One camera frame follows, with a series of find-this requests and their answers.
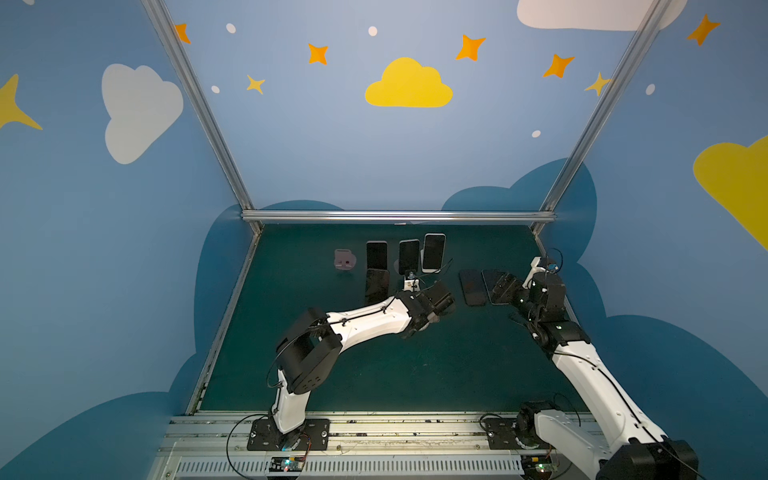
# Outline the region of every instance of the mounting plate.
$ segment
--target mounting plate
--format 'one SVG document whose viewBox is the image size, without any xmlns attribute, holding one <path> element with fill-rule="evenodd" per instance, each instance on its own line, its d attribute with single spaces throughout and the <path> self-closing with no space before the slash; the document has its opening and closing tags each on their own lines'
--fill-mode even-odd
<svg viewBox="0 0 768 480">
<path fill-rule="evenodd" d="M 312 439 L 312 451 L 328 449 L 328 419 L 306 419 L 304 420 L 304 430 Z M 282 442 L 283 434 L 277 430 L 272 419 L 261 419 L 254 422 L 250 427 L 248 435 L 248 444 L 246 448 L 257 452 L 279 452 L 282 449 L 279 444 Z M 299 437 L 299 443 L 292 450 L 293 452 L 304 452 L 306 450 L 306 437 Z"/>
<path fill-rule="evenodd" d="M 488 431 L 485 437 L 488 439 L 488 448 L 491 450 L 523 450 L 531 447 L 524 447 L 518 442 L 515 433 L 515 419 L 495 419 L 486 418 L 485 423 Z M 549 444 L 542 442 L 536 449 L 548 449 Z"/>
</svg>

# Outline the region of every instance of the white cloud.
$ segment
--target white cloud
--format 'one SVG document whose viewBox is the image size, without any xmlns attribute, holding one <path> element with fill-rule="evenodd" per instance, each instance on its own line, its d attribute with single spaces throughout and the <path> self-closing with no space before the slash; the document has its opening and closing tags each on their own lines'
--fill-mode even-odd
<svg viewBox="0 0 768 480">
<path fill-rule="evenodd" d="M 101 78 L 101 96 L 112 118 L 104 135 L 120 164 L 139 158 L 184 109 L 181 90 L 146 65 L 136 70 L 112 64 Z"/>
<path fill-rule="evenodd" d="M 653 0 L 520 0 L 518 18 L 533 28 L 637 30 Z M 674 22 L 687 0 L 672 0 L 661 19 Z"/>
</svg>

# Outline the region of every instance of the orange star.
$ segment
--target orange star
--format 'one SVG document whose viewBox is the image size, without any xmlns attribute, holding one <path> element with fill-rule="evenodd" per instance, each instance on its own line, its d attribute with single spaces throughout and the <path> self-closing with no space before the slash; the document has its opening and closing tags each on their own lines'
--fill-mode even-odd
<svg viewBox="0 0 768 480">
<path fill-rule="evenodd" d="M 545 77 L 548 77 L 549 75 L 557 75 L 560 78 L 563 78 L 563 74 L 565 73 L 565 67 L 568 66 L 569 63 L 571 63 L 571 60 L 573 60 L 575 57 L 570 58 L 560 58 L 557 55 L 555 55 L 552 58 L 552 66 L 544 73 Z"/>
<path fill-rule="evenodd" d="M 694 33 L 688 35 L 687 40 L 695 40 L 699 42 L 699 46 L 701 46 L 701 44 L 704 43 L 704 40 L 707 39 L 707 35 L 719 26 L 719 23 L 710 22 L 710 19 L 705 15 L 704 18 L 701 19 L 699 26 L 694 30 Z"/>
<path fill-rule="evenodd" d="M 328 50 L 328 47 L 316 47 L 315 45 L 309 44 L 310 46 L 310 63 L 315 63 L 316 61 L 319 61 L 323 65 L 328 65 L 326 63 L 326 50 Z"/>
<path fill-rule="evenodd" d="M 471 58 L 472 60 L 477 61 L 478 48 L 480 48 L 480 45 L 482 45 L 482 42 L 484 41 L 484 38 L 472 40 L 470 37 L 464 35 L 464 45 L 462 46 L 462 50 L 458 53 L 456 60 L 461 60 L 462 58 Z"/>
<path fill-rule="evenodd" d="M 179 40 L 183 41 L 184 43 L 191 44 L 190 38 L 187 37 L 187 24 L 182 23 L 181 25 L 174 25 L 176 27 L 176 33 L 179 34 Z"/>
</svg>

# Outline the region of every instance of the enclosure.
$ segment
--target enclosure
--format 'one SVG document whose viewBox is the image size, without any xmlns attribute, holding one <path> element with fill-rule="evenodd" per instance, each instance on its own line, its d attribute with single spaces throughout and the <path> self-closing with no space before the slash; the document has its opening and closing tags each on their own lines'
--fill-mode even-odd
<svg viewBox="0 0 768 480">
<path fill-rule="evenodd" d="M 568 318 L 701 474 L 759 478 L 766 18 L 760 0 L 3 2 L 0 480 L 236 478 L 227 433 L 275 402 L 280 336 L 364 305 L 371 240 L 402 290 L 399 242 L 428 233 L 445 252 L 421 281 L 455 312 L 339 356 L 307 405 L 334 425 L 316 465 L 518 475 L 524 452 L 496 455 L 478 417 L 553 396 L 601 435 L 511 307 L 462 295 L 459 272 L 550 256 Z M 230 453 L 262 478 L 249 428 Z M 207 460 L 220 476 L 185 470 Z"/>
</svg>

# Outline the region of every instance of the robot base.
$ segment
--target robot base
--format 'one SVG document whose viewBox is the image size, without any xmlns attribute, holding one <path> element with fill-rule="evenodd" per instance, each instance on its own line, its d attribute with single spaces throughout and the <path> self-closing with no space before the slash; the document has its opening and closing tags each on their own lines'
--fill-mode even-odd
<svg viewBox="0 0 768 480">
<path fill-rule="evenodd" d="M 313 452 L 327 450 L 329 426 L 328 419 L 307 419 L 298 429 L 283 434 L 277 429 L 274 419 L 261 419 L 251 425 L 246 448 L 258 452 L 302 453 L 306 451 L 306 437 L 301 435 L 304 433 L 312 439 Z"/>
</svg>

